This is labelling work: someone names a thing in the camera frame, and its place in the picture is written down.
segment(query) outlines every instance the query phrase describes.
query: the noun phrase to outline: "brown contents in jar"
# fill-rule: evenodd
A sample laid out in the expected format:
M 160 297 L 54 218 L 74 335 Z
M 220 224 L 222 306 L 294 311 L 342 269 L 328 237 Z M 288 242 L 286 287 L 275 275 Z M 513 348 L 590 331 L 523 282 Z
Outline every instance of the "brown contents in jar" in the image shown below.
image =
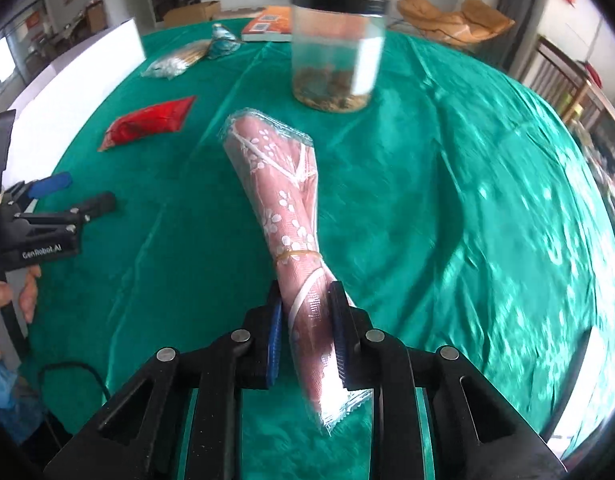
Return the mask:
M 294 97 L 324 112 L 354 112 L 367 106 L 370 94 L 351 95 L 353 70 L 303 68 L 294 74 Z

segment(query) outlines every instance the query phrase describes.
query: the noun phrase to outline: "window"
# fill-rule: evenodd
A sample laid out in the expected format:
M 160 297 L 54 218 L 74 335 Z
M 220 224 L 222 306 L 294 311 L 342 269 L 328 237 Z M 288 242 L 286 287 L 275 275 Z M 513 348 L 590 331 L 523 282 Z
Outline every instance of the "window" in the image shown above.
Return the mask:
M 16 65 L 5 38 L 0 39 L 0 81 L 6 81 L 14 73 Z

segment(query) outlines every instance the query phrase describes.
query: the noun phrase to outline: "book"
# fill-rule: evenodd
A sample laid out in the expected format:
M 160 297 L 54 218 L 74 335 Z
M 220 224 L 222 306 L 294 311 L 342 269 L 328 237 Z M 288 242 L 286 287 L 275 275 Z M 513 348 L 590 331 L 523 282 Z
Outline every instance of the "book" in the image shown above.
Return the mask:
M 270 6 L 242 30 L 243 41 L 292 41 L 289 7 Z

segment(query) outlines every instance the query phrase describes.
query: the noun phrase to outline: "pink plastic-wrapped item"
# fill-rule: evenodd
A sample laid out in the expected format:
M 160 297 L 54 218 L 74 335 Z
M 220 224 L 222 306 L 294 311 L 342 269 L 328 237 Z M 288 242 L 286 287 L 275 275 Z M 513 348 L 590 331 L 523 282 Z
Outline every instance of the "pink plastic-wrapped item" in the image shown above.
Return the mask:
M 312 139 L 255 110 L 231 115 L 223 146 L 260 220 L 278 276 L 303 391 L 331 430 L 369 390 L 339 377 L 327 288 L 335 280 L 316 236 L 318 171 Z

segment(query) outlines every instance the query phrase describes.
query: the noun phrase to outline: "gray curtain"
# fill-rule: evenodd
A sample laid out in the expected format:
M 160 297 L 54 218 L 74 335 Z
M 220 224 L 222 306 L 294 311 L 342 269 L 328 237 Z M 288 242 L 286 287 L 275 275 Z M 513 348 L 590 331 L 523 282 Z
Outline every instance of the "gray curtain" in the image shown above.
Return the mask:
M 547 0 L 499 0 L 497 9 L 516 23 L 505 34 L 486 41 L 476 57 L 503 72 L 523 64 L 519 60 L 529 55 L 539 21 Z

